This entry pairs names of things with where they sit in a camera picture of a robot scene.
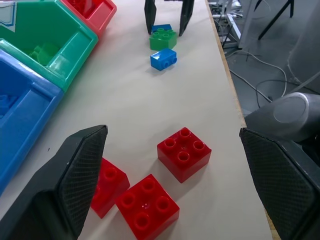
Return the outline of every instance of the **plastic storage bin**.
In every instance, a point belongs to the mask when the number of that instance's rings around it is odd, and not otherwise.
[[[0,73],[1,195],[64,93],[3,50]]]
[[[117,11],[111,0],[61,0],[100,38]]]
[[[97,35],[58,0],[13,4],[15,31],[0,26],[0,49],[65,92],[98,42]]]

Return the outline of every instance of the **red lego brick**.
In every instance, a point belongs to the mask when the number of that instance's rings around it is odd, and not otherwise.
[[[129,187],[127,175],[111,162],[102,158],[91,208],[102,219],[115,204],[115,199]]]
[[[157,145],[158,159],[183,183],[210,159],[211,149],[184,127]]]
[[[115,200],[138,240],[153,240],[179,218],[179,207],[150,174]]]

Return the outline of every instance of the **black cable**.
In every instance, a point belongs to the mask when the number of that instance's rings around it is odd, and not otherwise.
[[[258,104],[258,107],[260,108],[260,104],[259,104],[259,98],[258,98],[258,87],[265,83],[265,82],[282,82],[282,83],[285,83],[286,81],[285,80],[278,80],[278,79],[269,79],[269,80],[264,80],[262,82],[259,82],[256,86],[255,86],[255,96],[256,96],[256,103]],[[300,86],[300,84],[297,84],[297,83],[294,83],[294,82],[289,82],[287,81],[286,82],[287,84],[291,84],[291,85],[295,85],[295,86]],[[314,94],[318,94],[320,95],[319,92],[315,91],[315,90],[312,90],[311,88],[308,88],[306,86],[303,87],[303,89],[307,89],[309,90],[310,92],[313,92]]]

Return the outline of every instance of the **green duplo block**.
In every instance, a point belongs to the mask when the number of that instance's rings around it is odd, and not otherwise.
[[[161,51],[162,49],[173,49],[177,44],[177,33],[173,30],[158,28],[150,38],[150,49]]]
[[[12,4],[15,29],[0,26],[0,49],[66,92],[97,35],[59,0]]]

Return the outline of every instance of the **blue plastic bin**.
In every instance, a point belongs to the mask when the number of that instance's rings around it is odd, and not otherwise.
[[[0,195],[63,95],[59,87],[0,50]]]

